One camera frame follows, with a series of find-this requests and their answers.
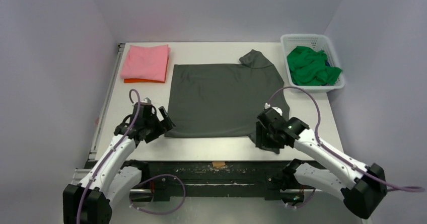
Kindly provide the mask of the dark grey t shirt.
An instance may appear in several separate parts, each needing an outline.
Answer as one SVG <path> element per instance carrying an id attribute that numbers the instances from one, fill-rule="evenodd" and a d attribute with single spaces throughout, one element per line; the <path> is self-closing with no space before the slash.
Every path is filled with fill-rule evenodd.
<path id="1" fill-rule="evenodd" d="M 243 137 L 256 140 L 257 116 L 265 103 L 290 108 L 275 92 L 284 81 L 273 63 L 252 50 L 238 64 L 178 64 L 173 68 L 169 138 Z"/>

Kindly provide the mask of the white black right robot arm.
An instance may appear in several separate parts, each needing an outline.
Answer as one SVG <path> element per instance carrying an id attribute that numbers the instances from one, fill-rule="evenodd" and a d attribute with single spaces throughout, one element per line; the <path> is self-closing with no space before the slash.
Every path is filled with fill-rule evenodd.
<path id="1" fill-rule="evenodd" d="M 293 159 L 277 177 L 270 177 L 281 190 L 298 184 L 326 192 L 343 202 L 354 215 L 368 219 L 388 190 L 385 172 L 377 164 L 370 166 L 338 151 L 299 118 L 285 120 L 278 108 L 268 107 L 257 116 L 256 147 L 279 150 L 286 146 L 317 161 L 318 169 Z"/>

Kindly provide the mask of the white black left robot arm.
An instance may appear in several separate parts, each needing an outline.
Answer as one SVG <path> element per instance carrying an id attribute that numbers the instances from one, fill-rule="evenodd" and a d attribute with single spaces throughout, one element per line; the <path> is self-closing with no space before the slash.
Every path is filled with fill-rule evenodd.
<path id="1" fill-rule="evenodd" d="M 64 223 L 109 223 L 117 200 L 133 186 L 145 188 L 150 174 L 124 166 L 140 142 L 149 143 L 175 127 L 164 107 L 148 99 L 136 103 L 133 112 L 116 126 L 102 157 L 78 184 L 68 184 L 62 193 Z"/>

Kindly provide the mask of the folded orange t shirt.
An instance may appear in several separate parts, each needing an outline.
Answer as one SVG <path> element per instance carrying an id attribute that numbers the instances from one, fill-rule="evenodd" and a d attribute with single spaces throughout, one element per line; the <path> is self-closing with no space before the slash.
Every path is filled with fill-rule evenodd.
<path id="1" fill-rule="evenodd" d="M 124 79 L 124 83 L 130 84 L 130 83 L 165 83 L 165 81 L 157 81 L 157 80 L 148 80 L 148 79 Z"/>

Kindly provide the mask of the folded pink t shirt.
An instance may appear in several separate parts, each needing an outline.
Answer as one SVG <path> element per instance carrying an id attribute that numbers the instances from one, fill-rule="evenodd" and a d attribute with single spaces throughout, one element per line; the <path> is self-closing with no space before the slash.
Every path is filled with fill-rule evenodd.
<path id="1" fill-rule="evenodd" d="M 123 63 L 121 79 L 148 79 L 166 81 L 170 47 L 130 46 Z"/>

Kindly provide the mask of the brown tape piece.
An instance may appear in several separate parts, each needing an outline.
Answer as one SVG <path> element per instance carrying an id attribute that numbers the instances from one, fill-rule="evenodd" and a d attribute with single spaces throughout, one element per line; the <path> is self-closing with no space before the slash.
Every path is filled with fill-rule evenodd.
<path id="1" fill-rule="evenodd" d="M 224 161 L 214 161 L 212 162 L 212 167 L 214 169 L 220 169 L 226 166 L 226 163 Z"/>

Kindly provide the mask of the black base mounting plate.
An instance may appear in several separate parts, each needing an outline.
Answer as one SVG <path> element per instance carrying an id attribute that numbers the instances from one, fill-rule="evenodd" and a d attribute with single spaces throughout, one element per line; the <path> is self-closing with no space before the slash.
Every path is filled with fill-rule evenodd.
<path id="1" fill-rule="evenodd" d="M 153 180 L 145 187 L 154 191 L 155 201 L 171 197 L 243 197 L 281 200 L 283 191 L 311 190 L 299 183 L 286 184 L 283 169 L 289 161 L 226 161 L 215 167 L 207 161 L 138 161 L 128 160 L 123 167 L 132 166 L 142 171 L 142 180 L 169 174 L 178 177 L 184 186 L 171 177 Z"/>

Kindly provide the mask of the green t shirt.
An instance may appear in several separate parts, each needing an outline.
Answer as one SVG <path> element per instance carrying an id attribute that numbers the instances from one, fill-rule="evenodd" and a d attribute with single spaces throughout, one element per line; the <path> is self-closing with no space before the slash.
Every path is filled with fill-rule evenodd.
<path id="1" fill-rule="evenodd" d="M 342 73 L 339 67 L 328 67 L 327 54 L 310 47 L 297 46 L 287 55 L 292 82 L 297 86 L 331 86 Z"/>

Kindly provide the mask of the blue t shirt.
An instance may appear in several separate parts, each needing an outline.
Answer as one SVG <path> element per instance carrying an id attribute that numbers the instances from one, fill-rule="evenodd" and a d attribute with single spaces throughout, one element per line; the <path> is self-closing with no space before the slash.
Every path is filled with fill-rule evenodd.
<path id="1" fill-rule="evenodd" d="M 328 60 L 325 61 L 325 65 L 328 67 L 333 67 L 333 65 Z"/>

